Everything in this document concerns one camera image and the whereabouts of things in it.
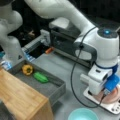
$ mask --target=cable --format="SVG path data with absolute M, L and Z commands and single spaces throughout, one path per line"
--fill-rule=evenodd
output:
M 81 51 L 82 51 L 82 49 L 84 48 L 84 46 L 83 46 L 83 41 L 84 41 L 85 37 L 86 37 L 93 29 L 95 29 L 95 28 L 97 28 L 97 27 L 93 27 L 92 29 L 90 29 L 90 30 L 84 35 L 84 37 L 82 38 L 81 43 L 80 43 L 80 46 L 79 46 L 79 47 L 80 47 L 80 51 L 79 51 L 79 54 L 78 54 L 78 56 L 77 56 L 77 58 L 76 58 L 76 60 L 75 60 L 75 63 L 74 63 L 74 65 L 73 65 L 73 68 L 72 68 L 72 71 L 71 71 L 71 76 L 70 76 L 71 89 L 72 89 L 73 95 L 75 96 L 75 98 L 78 100 L 79 103 L 81 103 L 82 105 L 84 105 L 85 107 L 88 107 L 88 108 L 97 108 L 97 107 L 99 107 L 99 106 L 101 105 L 103 99 L 104 99 L 106 96 L 103 95 L 103 97 L 101 98 L 100 103 L 97 104 L 96 106 L 88 106 L 88 105 L 86 105 L 85 103 L 83 103 L 83 102 L 77 97 L 77 95 L 76 95 L 76 93 L 75 93 L 75 90 L 74 90 L 74 87 L 73 87 L 73 72 L 74 72 L 74 69 L 75 69 L 75 67 L 76 67 L 76 64 L 77 64 L 77 62 L 78 62 L 78 60 L 79 60 L 79 56 L 80 56 L 80 54 L 81 54 Z

